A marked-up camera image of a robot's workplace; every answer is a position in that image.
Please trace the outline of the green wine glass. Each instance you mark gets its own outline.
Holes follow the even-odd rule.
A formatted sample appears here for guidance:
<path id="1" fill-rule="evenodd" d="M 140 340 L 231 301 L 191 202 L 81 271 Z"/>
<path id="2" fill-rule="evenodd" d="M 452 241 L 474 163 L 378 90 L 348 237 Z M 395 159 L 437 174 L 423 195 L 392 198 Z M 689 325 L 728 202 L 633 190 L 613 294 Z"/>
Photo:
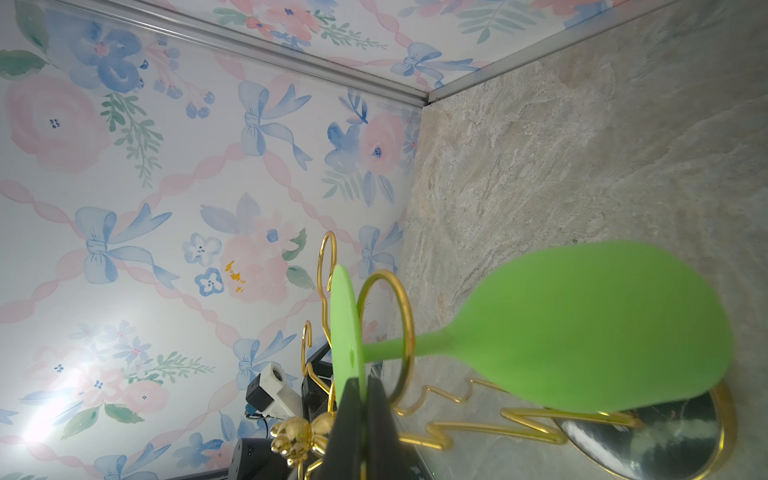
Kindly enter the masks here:
<path id="1" fill-rule="evenodd" d="M 330 339 L 338 393 L 369 364 L 399 360 L 397 405 L 415 361 L 449 356 L 502 390 L 572 413 L 613 413 L 697 397 L 730 368 L 733 334 L 714 288 L 686 262 L 627 240 L 555 247 L 488 274 L 456 317 L 419 334 L 398 298 L 399 340 L 366 343 L 368 289 L 343 266 L 331 275 Z"/>

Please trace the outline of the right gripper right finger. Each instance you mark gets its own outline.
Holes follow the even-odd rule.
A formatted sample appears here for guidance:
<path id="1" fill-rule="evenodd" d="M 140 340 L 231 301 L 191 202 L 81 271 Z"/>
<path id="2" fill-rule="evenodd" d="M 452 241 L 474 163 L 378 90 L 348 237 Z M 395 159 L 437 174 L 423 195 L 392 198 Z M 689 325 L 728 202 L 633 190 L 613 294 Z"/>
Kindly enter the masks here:
<path id="1" fill-rule="evenodd" d="M 367 380 L 365 421 L 365 474 L 368 480 L 418 479 L 420 470 L 408 456 L 397 431 L 384 386 L 379 378 Z"/>

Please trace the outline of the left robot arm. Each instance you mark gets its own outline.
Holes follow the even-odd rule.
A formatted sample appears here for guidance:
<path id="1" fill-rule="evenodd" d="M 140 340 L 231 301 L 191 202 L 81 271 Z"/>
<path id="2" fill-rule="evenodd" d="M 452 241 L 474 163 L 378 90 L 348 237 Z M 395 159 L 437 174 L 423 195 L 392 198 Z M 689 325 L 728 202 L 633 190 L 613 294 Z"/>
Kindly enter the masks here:
<path id="1" fill-rule="evenodd" d="M 268 362 L 246 389 L 246 417 L 262 423 L 264 438 L 242 435 L 228 470 L 230 479 L 309 479 L 318 472 L 335 423 L 331 347 L 303 356 L 302 391 Z"/>

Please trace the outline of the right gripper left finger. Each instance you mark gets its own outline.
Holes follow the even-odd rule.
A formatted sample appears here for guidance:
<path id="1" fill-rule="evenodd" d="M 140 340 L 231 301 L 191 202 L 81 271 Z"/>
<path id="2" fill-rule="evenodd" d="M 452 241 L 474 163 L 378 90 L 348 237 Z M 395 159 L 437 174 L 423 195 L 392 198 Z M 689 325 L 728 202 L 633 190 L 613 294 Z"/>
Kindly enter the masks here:
<path id="1" fill-rule="evenodd" d="M 349 379 L 338 402 L 326 453 L 312 479 L 360 480 L 363 478 L 365 402 L 360 381 Z"/>

